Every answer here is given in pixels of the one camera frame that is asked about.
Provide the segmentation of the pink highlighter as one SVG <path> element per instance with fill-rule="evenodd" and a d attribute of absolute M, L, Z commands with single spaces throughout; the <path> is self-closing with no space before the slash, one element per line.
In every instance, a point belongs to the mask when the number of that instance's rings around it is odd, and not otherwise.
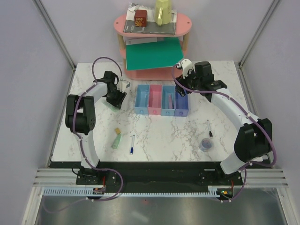
<path fill-rule="evenodd" d="M 172 100 L 172 95 L 168 95 L 168 108 L 173 109 L 173 100 Z"/>

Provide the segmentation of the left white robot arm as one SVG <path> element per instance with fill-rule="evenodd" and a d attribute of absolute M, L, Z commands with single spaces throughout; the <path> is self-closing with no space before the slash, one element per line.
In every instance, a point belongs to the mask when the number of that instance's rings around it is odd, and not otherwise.
<path fill-rule="evenodd" d="M 105 98 L 108 104 L 121 109 L 129 87 L 130 82 L 120 80 L 112 71 L 106 71 L 103 78 L 96 79 L 82 94 L 70 94 L 67 97 L 65 125 L 78 141 L 81 166 L 90 169 L 86 178 L 92 184 L 99 184 L 103 179 L 103 173 L 96 169 L 100 159 L 96 154 L 93 138 L 96 125 L 95 103 Z"/>

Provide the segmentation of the sky blue drawer bin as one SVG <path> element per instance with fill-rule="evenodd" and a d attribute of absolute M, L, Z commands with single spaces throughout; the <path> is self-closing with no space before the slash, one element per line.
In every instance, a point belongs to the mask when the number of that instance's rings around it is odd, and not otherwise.
<path fill-rule="evenodd" d="M 168 108 L 168 95 L 172 95 L 173 109 Z M 164 85 L 162 87 L 162 116 L 174 116 L 175 113 L 175 86 Z"/>

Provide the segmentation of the purple drawer bin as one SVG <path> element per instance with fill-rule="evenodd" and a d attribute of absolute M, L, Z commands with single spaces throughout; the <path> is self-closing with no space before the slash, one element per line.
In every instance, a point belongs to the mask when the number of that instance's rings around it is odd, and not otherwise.
<path fill-rule="evenodd" d="M 189 113 L 188 95 L 181 96 L 180 93 L 175 92 L 175 113 L 176 117 L 187 117 Z"/>

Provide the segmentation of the pink two-tier shelf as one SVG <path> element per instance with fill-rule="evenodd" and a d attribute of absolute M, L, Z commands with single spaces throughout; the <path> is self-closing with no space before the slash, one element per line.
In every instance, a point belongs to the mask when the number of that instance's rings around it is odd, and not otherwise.
<path fill-rule="evenodd" d="M 191 19 L 179 13 L 174 36 L 125 33 L 125 24 L 126 15 L 114 21 L 126 76 L 132 80 L 172 80 L 172 66 L 187 53 Z"/>

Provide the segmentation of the light blue drawer bin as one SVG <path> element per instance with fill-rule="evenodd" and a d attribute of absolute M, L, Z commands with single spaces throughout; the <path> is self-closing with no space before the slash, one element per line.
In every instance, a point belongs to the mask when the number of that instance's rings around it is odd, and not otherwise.
<path fill-rule="evenodd" d="M 139 115 L 149 115 L 149 93 L 150 86 L 145 84 L 137 85 L 135 98 L 135 113 Z"/>

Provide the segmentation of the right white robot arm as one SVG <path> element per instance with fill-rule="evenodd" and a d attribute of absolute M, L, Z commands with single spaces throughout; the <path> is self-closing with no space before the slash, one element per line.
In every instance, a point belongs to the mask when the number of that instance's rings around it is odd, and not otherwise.
<path fill-rule="evenodd" d="M 180 70 L 181 75 L 174 78 L 176 91 L 184 97 L 186 94 L 199 93 L 209 102 L 219 108 L 231 121 L 238 131 L 233 153 L 220 162 L 219 170 L 215 172 L 215 180 L 219 184 L 226 184 L 232 178 L 232 173 L 242 171 L 248 165 L 258 164 L 266 166 L 256 159 L 273 154 L 272 167 L 276 160 L 276 150 L 272 142 L 272 123 L 269 119 L 260 119 L 253 113 L 246 111 L 243 106 L 232 97 L 227 85 L 221 80 L 215 80 L 211 64 L 207 61 L 192 63 L 182 59 L 172 67 Z"/>

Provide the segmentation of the pink drawer bin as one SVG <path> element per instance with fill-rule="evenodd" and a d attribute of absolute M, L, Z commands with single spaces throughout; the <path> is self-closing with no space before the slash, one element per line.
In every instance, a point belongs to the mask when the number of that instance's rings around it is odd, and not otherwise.
<path fill-rule="evenodd" d="M 150 85 L 148 111 L 150 115 L 161 115 L 162 85 Z"/>

